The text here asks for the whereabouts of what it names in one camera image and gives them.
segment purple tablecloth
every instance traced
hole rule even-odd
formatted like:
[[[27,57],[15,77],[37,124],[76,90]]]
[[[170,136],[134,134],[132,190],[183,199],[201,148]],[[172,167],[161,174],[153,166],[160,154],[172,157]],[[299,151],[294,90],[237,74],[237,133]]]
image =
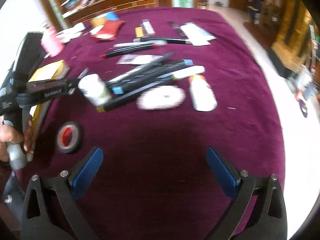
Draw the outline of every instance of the purple tablecloth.
[[[56,176],[83,158],[93,146],[103,149],[104,162],[84,198],[77,201],[101,239],[200,240],[228,206],[206,164],[209,146],[239,169],[255,176],[275,173],[284,184],[284,144],[277,110],[260,67],[243,41],[217,13],[187,8],[155,8],[119,13],[127,21],[116,41],[97,42],[89,34],[72,40],[44,64],[66,60],[68,77],[86,67],[108,80],[132,68],[116,65],[119,57],[99,60],[115,43],[130,42],[134,28],[149,19],[159,37],[176,37],[167,21],[195,22],[217,37],[210,46],[169,44],[140,54],[174,52],[172,59],[192,59],[206,69],[218,107],[197,112],[188,80],[177,109],[139,110],[135,102],[98,113],[80,92],[52,102],[40,129],[35,158],[24,169],[24,186],[33,174]],[[68,121],[83,129],[76,154],[55,148],[58,128]],[[240,228],[244,228],[248,214]]]

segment red packet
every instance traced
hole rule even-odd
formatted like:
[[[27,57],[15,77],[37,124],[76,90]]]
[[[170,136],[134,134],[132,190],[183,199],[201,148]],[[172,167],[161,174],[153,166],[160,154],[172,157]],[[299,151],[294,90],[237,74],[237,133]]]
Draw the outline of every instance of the red packet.
[[[115,20],[106,21],[100,31],[91,37],[98,41],[113,41],[116,39],[116,35],[119,28],[125,23],[125,21]]]

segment white bottle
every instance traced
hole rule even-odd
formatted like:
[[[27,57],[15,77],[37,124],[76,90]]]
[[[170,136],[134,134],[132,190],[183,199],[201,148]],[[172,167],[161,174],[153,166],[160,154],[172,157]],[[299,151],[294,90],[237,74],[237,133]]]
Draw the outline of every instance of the white bottle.
[[[190,95],[193,108],[197,111],[208,112],[217,107],[217,100],[211,90],[211,86],[206,82],[204,76],[194,75],[189,78]]]
[[[111,99],[111,95],[98,74],[84,76],[78,83],[78,88],[95,106],[103,106]]]

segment human hand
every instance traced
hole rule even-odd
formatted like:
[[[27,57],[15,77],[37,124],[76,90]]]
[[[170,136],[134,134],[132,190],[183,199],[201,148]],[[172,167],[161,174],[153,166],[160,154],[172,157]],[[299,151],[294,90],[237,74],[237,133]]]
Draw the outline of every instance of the human hand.
[[[10,125],[3,124],[3,116],[0,116],[0,161],[9,161],[9,155],[7,153],[7,142],[14,144],[23,143],[24,150],[29,153],[33,153],[32,145],[32,119],[28,120],[28,127],[23,132],[23,135],[18,133],[15,128]]]

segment white floor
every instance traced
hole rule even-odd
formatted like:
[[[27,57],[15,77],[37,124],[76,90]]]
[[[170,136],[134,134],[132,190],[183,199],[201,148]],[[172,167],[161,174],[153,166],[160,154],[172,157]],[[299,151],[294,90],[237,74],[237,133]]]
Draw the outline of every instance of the white floor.
[[[243,26],[248,16],[243,11],[209,6],[221,14],[243,39],[264,72],[278,110],[285,149],[284,201],[288,219],[288,239],[302,225],[320,192],[320,123],[316,99],[307,102],[308,117],[304,118],[285,79],[280,77],[267,52]]]

